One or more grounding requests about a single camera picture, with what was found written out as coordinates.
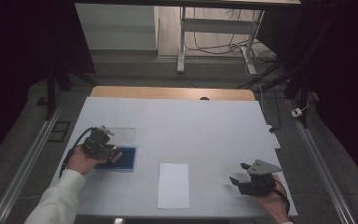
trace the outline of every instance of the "human hand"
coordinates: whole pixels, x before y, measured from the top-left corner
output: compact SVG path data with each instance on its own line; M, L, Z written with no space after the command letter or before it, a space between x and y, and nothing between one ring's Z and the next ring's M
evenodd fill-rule
M75 147L74 152L72 153L72 156L66 165L66 168L85 175L91 171L96 164L104 162L106 162L106 160L94 160L88 158L84 154L83 149L81 149L81 146L77 146Z
M273 177L281 183L281 180L277 175L273 175ZM277 183L275 189L284 194L284 188L279 183ZM276 223L281 224L290 221L289 216L286 214L286 201L278 194L271 192L268 195L251 197L263 207L266 213L272 217Z

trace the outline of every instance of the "human arm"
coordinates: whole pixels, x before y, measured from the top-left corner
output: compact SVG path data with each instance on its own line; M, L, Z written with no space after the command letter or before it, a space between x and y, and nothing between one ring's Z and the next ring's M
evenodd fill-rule
M57 185L46 189L38 206L25 223L74 223L78 205L77 194L86 184L83 175L100 162L105 161L87 158L83 150L76 147Z
M284 193L284 188L280 184L281 180L277 175L273 175L274 179L278 182L275 187L276 190ZM277 224L293 224L290 221L289 216L286 213L286 201L276 194L275 192L271 192L265 196L252 196L252 198L257 201L266 213L274 220Z

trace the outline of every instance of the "white sheet of paper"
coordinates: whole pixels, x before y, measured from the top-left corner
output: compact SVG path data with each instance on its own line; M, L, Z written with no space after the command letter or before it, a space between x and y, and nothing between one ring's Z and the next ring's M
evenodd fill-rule
M158 208L189 208L188 164L159 165Z

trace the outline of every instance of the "wall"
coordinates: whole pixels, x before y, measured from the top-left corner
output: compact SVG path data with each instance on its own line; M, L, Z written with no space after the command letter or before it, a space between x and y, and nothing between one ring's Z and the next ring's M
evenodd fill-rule
M76 4L89 49L156 50L158 7Z

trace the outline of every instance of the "white sleeve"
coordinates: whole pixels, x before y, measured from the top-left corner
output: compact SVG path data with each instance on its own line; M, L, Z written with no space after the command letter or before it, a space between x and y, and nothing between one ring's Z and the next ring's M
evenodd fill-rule
M64 170L57 185L46 189L39 205L25 221L31 223L74 223L78 205L77 194L86 178L73 170Z

